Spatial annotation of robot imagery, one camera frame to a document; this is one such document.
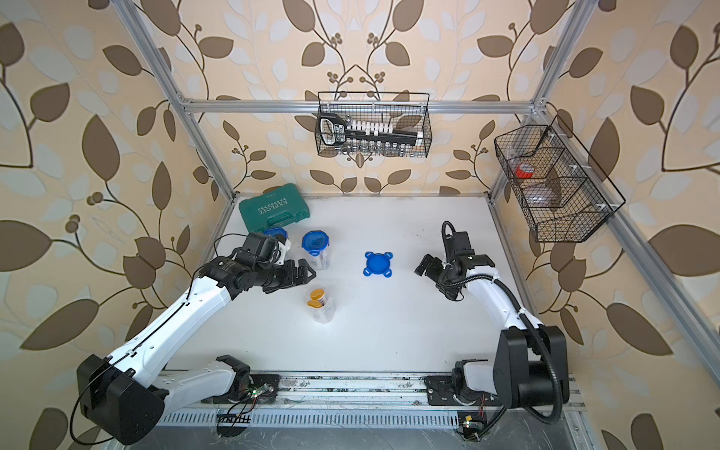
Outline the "clear plastic container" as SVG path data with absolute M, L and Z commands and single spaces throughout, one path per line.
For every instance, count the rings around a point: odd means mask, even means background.
M 319 324 L 329 324 L 335 313 L 335 305 L 326 290 L 318 288 L 313 290 L 307 300 L 313 320 Z
M 330 266 L 330 250 L 312 250 L 309 252 L 309 257 L 307 257 L 307 261 L 309 262 L 310 266 L 316 271 L 326 270 Z

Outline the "blue lid front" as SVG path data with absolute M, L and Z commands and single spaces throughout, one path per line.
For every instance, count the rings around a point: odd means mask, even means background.
M 329 247 L 329 236 L 323 231 L 307 232 L 302 239 L 302 249 L 312 257 L 319 257 Z

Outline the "white bottle purple label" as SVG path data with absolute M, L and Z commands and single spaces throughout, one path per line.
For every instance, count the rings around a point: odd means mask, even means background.
M 326 298 L 326 291 L 324 289 L 316 289 L 310 294 L 311 300 L 321 301 L 324 300 L 324 298 Z

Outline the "white shampoo bottle gold cap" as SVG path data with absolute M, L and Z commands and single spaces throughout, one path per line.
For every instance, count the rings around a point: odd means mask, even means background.
M 307 305 L 313 309 L 323 309 L 326 304 L 324 303 L 324 301 L 311 299 L 309 300 L 309 302 L 307 302 Z

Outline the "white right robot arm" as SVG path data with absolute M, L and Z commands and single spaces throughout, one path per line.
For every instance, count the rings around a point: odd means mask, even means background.
M 569 401 L 566 337 L 560 328 L 543 324 L 521 305 L 485 255 L 443 262 L 427 254 L 415 273 L 431 279 L 451 301 L 467 291 L 500 327 L 491 362 L 459 362 L 459 392 L 484 392 L 506 409 L 525 410 L 547 425 L 558 422 Z

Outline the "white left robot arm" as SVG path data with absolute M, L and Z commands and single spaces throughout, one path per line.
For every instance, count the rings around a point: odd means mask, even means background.
M 254 287 L 272 294 L 310 283 L 309 263 L 288 260 L 270 268 L 217 257 L 202 266 L 187 292 L 145 330 L 106 357 L 92 354 L 77 369 L 75 414 L 82 414 L 114 440 L 139 442 L 166 414 L 203 399 L 252 392 L 249 366 L 228 354 L 176 375 L 162 371 L 178 350 L 213 315 Z

